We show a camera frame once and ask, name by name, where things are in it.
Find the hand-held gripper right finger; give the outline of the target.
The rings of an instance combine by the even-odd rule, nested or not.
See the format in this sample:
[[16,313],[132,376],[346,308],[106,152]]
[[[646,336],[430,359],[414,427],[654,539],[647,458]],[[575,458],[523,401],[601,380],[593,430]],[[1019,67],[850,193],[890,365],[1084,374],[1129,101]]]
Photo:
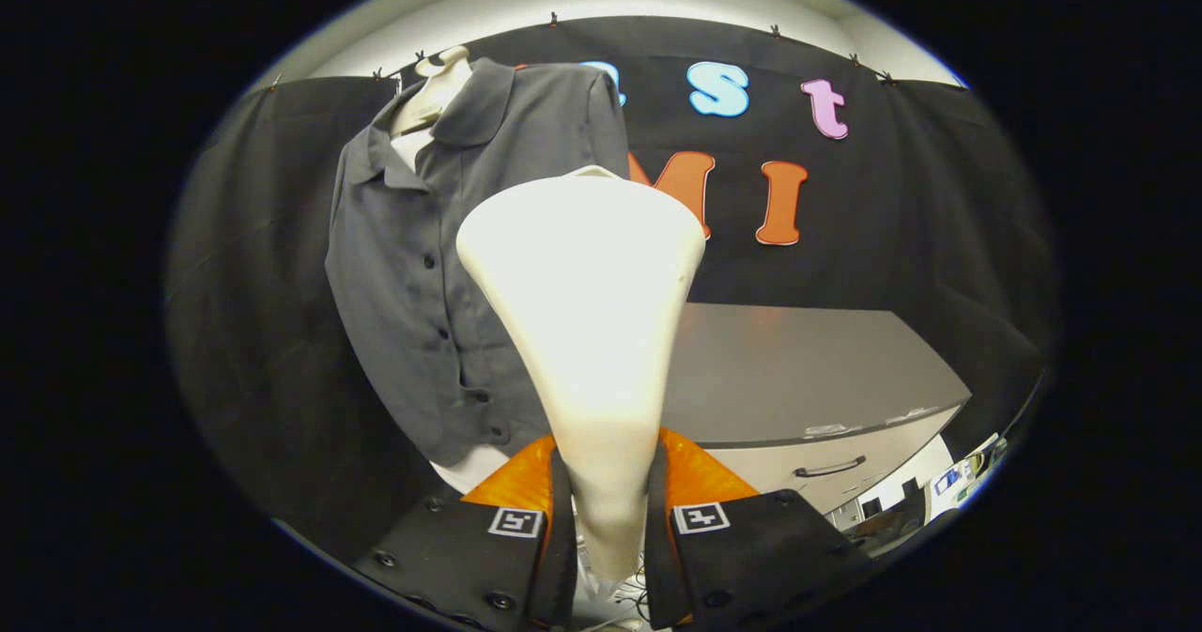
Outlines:
[[651,627],[780,631],[877,576],[798,491],[757,491],[670,428],[648,477]]

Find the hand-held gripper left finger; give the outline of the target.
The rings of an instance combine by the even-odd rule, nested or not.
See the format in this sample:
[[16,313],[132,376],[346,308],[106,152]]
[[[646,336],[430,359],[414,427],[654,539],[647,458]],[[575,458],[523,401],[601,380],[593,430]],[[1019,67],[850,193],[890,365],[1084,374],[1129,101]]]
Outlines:
[[564,630],[577,586],[569,470],[551,436],[472,491],[412,503],[353,564],[400,606],[454,630]]

